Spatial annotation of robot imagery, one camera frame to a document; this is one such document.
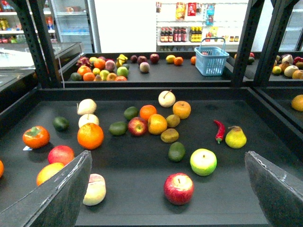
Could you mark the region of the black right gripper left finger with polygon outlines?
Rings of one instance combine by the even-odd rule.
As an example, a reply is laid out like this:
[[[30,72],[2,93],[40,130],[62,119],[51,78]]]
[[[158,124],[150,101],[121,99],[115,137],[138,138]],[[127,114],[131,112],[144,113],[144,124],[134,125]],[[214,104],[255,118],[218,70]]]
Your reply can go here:
[[[0,214],[2,227],[73,227],[87,191],[91,152],[83,151]]]

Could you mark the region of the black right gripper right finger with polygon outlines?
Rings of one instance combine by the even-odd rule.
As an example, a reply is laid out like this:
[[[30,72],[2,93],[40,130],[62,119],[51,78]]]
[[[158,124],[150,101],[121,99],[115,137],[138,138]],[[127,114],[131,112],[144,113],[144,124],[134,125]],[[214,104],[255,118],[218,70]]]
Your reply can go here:
[[[254,151],[244,157],[250,185],[271,227],[303,225],[303,182]]]

